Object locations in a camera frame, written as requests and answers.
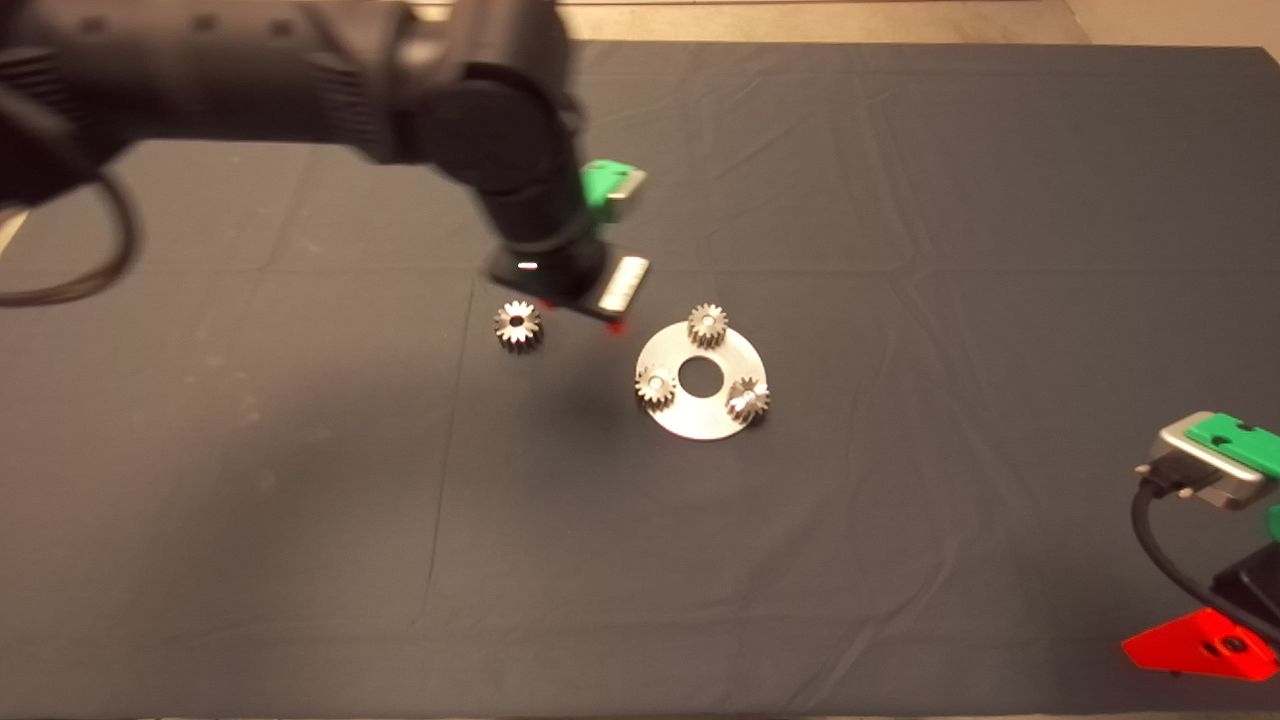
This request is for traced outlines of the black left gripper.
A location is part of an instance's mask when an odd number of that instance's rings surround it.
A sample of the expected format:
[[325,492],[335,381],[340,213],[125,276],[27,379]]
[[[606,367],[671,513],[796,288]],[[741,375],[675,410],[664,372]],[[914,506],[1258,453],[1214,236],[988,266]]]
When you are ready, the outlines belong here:
[[652,261],[602,240],[581,240],[549,252],[497,250],[486,274],[497,284],[558,307],[605,322],[611,337],[627,331],[626,315]]

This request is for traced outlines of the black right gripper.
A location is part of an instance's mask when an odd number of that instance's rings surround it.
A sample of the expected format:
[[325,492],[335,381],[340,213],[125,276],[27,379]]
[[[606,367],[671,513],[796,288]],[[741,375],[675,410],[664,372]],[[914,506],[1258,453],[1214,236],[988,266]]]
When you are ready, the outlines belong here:
[[1277,675],[1279,546],[1266,544],[1212,579],[1211,592],[1229,615],[1201,609],[1125,639],[1138,667],[1178,675],[1266,682]]

